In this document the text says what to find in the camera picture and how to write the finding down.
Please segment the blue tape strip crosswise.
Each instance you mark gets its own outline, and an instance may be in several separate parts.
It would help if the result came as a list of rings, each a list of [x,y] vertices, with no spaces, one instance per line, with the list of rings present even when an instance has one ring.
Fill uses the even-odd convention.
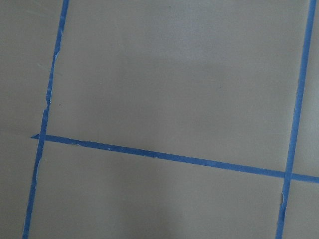
[[[201,159],[196,157],[168,154],[168,153],[162,153],[162,152],[155,152],[155,151],[149,151],[149,150],[143,150],[143,149],[137,149],[137,148],[123,147],[118,145],[103,144],[99,142],[81,141],[81,140],[60,137],[55,135],[46,135],[44,140],[49,142],[76,145],[80,147],[93,148],[98,150],[105,150],[105,151],[118,152],[118,153],[130,154],[130,155],[150,157],[150,158],[157,158],[162,160],[188,163],[188,164],[213,167],[213,168],[219,168],[219,169],[231,170],[231,171],[238,171],[238,172],[244,172],[244,173],[250,173],[250,174],[256,174],[256,175],[264,175],[268,177],[284,178],[285,176],[285,172],[278,171],[278,170],[252,167],[252,166],[246,166],[241,164],[226,163],[226,162]]]

